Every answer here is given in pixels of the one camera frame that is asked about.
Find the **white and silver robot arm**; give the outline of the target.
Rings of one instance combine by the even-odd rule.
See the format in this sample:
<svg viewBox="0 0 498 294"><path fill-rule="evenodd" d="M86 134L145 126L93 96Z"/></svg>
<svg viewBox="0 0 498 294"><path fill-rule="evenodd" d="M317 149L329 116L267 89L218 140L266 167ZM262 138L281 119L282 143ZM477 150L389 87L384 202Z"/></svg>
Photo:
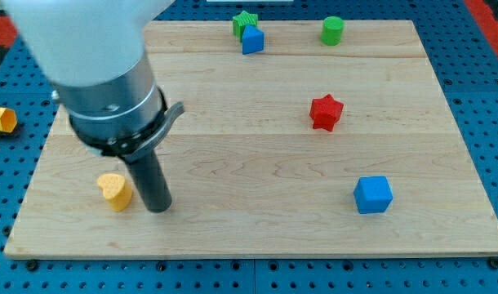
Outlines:
<svg viewBox="0 0 498 294"><path fill-rule="evenodd" d="M145 51L144 27L174 0L4 0L3 6L69 114L103 156L139 160L183 113L167 108Z"/></svg>

